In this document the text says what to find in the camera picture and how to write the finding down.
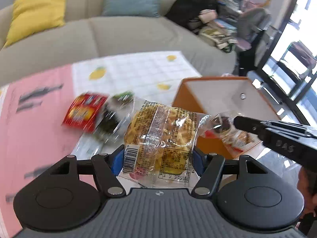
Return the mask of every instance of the lemon print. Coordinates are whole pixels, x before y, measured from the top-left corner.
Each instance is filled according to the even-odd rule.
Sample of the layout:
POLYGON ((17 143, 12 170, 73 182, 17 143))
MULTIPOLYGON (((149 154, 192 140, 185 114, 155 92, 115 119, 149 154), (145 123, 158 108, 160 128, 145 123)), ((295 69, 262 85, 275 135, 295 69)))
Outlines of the lemon print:
POLYGON ((102 78, 105 75, 105 73, 105 67, 98 67, 89 75, 89 80, 98 80, 102 78))
POLYGON ((174 61, 176 58, 177 58, 176 55, 169 55, 169 56, 167 56, 167 59, 168 59, 168 61, 170 61, 170 62, 174 61))
POLYGON ((169 90, 171 88, 171 85, 159 83, 159 84, 157 84, 157 88, 159 90, 169 90))

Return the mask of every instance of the noodle snack package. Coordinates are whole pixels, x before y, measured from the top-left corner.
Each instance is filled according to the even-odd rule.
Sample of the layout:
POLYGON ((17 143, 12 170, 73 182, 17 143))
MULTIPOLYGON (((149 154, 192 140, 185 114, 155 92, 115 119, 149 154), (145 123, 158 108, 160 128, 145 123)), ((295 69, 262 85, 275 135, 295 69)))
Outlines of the noodle snack package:
POLYGON ((199 179, 192 161, 197 130, 210 116, 139 98, 131 115, 122 177, 149 188, 192 189, 199 179))

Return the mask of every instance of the stack of books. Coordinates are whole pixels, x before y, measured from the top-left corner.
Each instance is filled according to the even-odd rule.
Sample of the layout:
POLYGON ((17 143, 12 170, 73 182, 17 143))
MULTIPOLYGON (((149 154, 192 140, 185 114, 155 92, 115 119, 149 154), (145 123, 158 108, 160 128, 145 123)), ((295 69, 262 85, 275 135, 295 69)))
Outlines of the stack of books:
POLYGON ((204 27, 199 32, 199 37, 211 46, 215 46, 218 49, 223 49, 227 46, 233 46, 237 43, 237 40, 230 36, 220 32, 218 29, 211 27, 204 27))
POLYGON ((220 19, 215 19, 211 21, 210 23, 208 23, 208 26, 219 30, 220 32, 222 32, 223 34, 227 36, 234 36, 237 33, 236 27, 220 19))

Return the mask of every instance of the barcode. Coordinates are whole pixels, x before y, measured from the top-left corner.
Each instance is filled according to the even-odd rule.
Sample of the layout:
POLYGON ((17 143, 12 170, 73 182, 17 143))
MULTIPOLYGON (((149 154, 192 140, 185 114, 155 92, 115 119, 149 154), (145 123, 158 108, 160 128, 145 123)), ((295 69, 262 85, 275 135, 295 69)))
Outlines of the barcode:
POLYGON ((123 161, 123 173, 134 172, 134 167, 137 161, 137 154, 140 146, 129 144, 126 146, 124 151, 124 161, 123 161))

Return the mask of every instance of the logo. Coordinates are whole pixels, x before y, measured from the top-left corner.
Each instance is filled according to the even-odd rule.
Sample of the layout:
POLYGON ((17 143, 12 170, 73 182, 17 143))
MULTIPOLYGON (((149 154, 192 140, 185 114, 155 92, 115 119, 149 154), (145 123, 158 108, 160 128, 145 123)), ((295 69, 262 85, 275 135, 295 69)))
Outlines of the logo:
POLYGON ((282 149, 288 151, 289 153, 294 152, 294 150, 296 149, 295 146, 293 146, 293 145, 292 146, 288 146, 287 143, 283 143, 281 140, 277 140, 276 146, 277 147, 282 146, 282 149))
POLYGON ((158 195, 158 196, 162 196, 162 195, 164 195, 164 192, 162 192, 162 191, 157 191, 155 194, 158 195))

